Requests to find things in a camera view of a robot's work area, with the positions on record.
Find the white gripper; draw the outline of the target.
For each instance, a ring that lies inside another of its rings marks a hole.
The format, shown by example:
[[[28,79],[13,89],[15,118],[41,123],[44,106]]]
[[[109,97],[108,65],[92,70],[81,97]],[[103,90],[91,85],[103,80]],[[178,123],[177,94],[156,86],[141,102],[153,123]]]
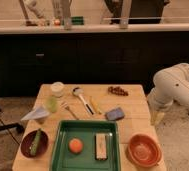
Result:
[[[165,113],[155,109],[152,106],[149,106],[149,108],[150,108],[151,121],[152,121],[151,124],[153,126],[156,126],[161,122],[161,120],[163,119]]]

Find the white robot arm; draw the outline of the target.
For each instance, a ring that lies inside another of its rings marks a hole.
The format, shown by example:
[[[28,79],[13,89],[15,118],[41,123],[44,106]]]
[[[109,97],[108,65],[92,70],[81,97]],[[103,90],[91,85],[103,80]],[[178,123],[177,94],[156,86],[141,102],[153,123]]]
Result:
[[[153,77],[154,87],[147,96],[151,124],[158,125],[174,101],[189,110],[189,64],[162,69]]]

